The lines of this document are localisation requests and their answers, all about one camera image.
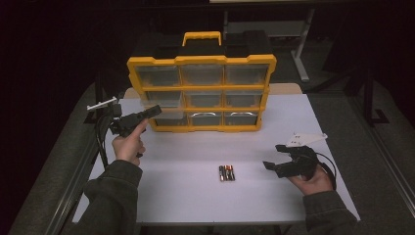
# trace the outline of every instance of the left hand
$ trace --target left hand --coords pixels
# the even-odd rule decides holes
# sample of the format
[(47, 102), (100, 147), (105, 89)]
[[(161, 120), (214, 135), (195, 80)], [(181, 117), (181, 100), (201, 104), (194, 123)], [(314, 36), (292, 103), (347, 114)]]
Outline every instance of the left hand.
[(146, 151), (140, 135), (146, 129), (148, 122), (147, 119), (144, 119), (135, 127), (130, 135), (125, 138), (118, 136), (113, 140), (113, 148), (117, 160), (124, 160), (134, 165), (140, 164), (140, 159), (136, 156)]

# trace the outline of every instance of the yellow storage organizer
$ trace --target yellow storage organizer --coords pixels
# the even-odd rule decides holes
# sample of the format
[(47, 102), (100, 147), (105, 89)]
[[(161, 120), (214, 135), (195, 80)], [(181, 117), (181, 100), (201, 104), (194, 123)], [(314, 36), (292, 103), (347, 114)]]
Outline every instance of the yellow storage organizer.
[(256, 131), (277, 60), (263, 31), (144, 34), (127, 66), (155, 131)]

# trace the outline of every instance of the plastic drawer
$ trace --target plastic drawer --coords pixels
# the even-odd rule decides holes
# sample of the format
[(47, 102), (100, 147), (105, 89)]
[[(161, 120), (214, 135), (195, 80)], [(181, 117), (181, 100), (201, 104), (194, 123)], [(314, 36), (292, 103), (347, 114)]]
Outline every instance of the plastic drawer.
[(180, 67), (183, 85), (220, 85), (223, 65), (185, 65)]
[(262, 90), (227, 90), (225, 91), (225, 107), (259, 107), (262, 92)]
[(264, 84), (268, 65), (228, 65), (226, 84)]
[(225, 112), (226, 125), (256, 125), (257, 112)]
[(177, 66), (136, 66), (142, 85), (146, 86), (179, 86)]
[(156, 126), (187, 126), (187, 117), (184, 113), (168, 114), (167, 116), (155, 117)]
[(222, 91), (185, 91), (186, 106), (191, 108), (220, 107)]
[(160, 105), (166, 108), (180, 108), (182, 107), (182, 95), (181, 91), (146, 91), (143, 105), (152, 107), (154, 105)]
[(189, 113), (189, 121), (191, 125), (220, 125), (222, 120), (222, 113)]

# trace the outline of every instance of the black handheld tool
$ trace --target black handheld tool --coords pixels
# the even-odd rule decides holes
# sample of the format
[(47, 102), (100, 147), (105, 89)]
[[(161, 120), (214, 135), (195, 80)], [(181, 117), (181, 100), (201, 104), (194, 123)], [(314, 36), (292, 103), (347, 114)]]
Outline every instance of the black handheld tool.
[(289, 148), (285, 145), (276, 145), (275, 148), (278, 152), (288, 153), (293, 159), (291, 162), (284, 164), (263, 162), (265, 168), (274, 170), (279, 178), (302, 175), (309, 180), (314, 175), (317, 165), (321, 165), (328, 173), (330, 180), (332, 181), (333, 188), (336, 190), (336, 176), (326, 164), (321, 163), (318, 160), (317, 154), (313, 149), (307, 146)]
[(159, 114), (161, 114), (161, 108), (159, 105), (156, 105), (138, 114), (131, 114), (114, 119), (110, 124), (110, 130), (113, 134), (127, 137), (142, 120), (145, 118), (153, 118)]

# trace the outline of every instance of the white bracket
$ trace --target white bracket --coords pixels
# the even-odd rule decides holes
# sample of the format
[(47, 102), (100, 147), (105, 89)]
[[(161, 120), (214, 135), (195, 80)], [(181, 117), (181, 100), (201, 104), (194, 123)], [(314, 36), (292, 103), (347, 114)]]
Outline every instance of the white bracket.
[(87, 106), (86, 110), (87, 111), (92, 111), (92, 110), (101, 109), (101, 108), (106, 107), (109, 103), (116, 104), (117, 103), (116, 97), (113, 96), (113, 99), (105, 101), (105, 102), (98, 102), (98, 104), (94, 105), (94, 106)]
[(305, 134), (305, 133), (294, 133), (293, 137), (287, 142), (287, 147), (301, 147), (313, 142), (317, 142), (323, 139), (327, 139), (326, 134)]

